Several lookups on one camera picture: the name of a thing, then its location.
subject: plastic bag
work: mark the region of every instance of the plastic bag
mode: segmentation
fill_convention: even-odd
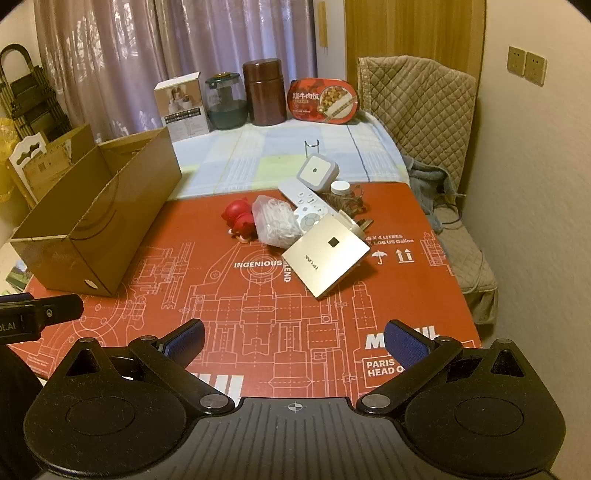
[[[259,195],[252,204],[252,214],[258,238],[266,245],[289,248],[302,236],[296,216],[287,202]]]
[[[20,141],[14,122],[9,118],[0,118],[0,203],[10,199],[14,188],[9,171],[4,168],[4,164]]]

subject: wall socket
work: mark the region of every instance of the wall socket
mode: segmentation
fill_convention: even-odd
[[[520,77],[525,77],[536,85],[544,86],[548,61],[530,51],[509,47],[507,70]]]
[[[528,52],[525,56],[524,77],[536,85],[544,86],[546,79],[546,67],[548,62],[544,57]]]
[[[517,47],[509,47],[509,56],[507,58],[507,70],[523,77],[525,73],[525,55],[526,51]]]

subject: remote control button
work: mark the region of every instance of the remote control button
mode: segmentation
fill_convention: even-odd
[[[320,222],[320,215],[318,215],[317,213],[309,213],[304,218],[302,218],[300,222],[300,228],[304,232],[307,232],[318,222]]]

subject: pink curtain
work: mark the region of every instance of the pink curtain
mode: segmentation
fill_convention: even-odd
[[[316,74],[310,0],[35,0],[35,19],[60,102],[102,141],[160,127],[154,87],[171,77],[266,57],[286,86]]]

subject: wall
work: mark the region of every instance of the wall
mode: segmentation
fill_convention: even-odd
[[[23,45],[31,55],[33,64],[39,65],[41,63],[33,0],[25,0],[0,22],[0,50],[11,43]],[[9,82],[28,72],[22,55],[16,52],[7,54],[2,65]],[[6,117],[1,106],[0,117]],[[12,235],[12,230],[18,226],[27,213],[27,204],[16,189],[8,202],[0,203],[0,245]]]
[[[548,59],[544,87],[506,70]],[[490,0],[464,219],[500,284],[494,337],[517,342],[558,402],[555,473],[591,474],[591,22],[566,0]]]
[[[320,23],[318,4],[326,5],[327,47],[320,45]],[[344,0],[314,0],[314,26],[316,29],[316,62],[318,77],[347,79],[345,46],[345,3]]]

